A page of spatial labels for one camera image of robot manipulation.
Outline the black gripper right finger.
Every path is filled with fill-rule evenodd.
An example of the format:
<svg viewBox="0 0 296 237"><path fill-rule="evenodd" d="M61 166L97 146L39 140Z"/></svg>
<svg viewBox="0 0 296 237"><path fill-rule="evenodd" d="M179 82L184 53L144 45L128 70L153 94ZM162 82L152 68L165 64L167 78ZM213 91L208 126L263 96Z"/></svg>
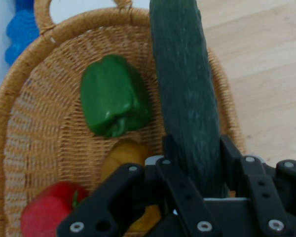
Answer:
<svg viewBox="0 0 296 237"><path fill-rule="evenodd" d="M237 197L248 198L263 237L296 237L296 160L273 168L244 156L228 135L220 138L224 180Z"/></svg>

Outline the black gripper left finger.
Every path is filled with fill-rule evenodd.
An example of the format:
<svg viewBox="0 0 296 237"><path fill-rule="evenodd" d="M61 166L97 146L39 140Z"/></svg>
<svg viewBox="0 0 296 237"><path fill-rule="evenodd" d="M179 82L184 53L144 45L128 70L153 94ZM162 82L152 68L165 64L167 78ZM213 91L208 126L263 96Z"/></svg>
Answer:
<svg viewBox="0 0 296 237"><path fill-rule="evenodd" d="M162 219L150 237L219 237L221 228L203 197L178 165L178 147L162 140L164 157L154 165L127 163L116 169L56 230L59 237L121 237L159 205Z"/></svg>

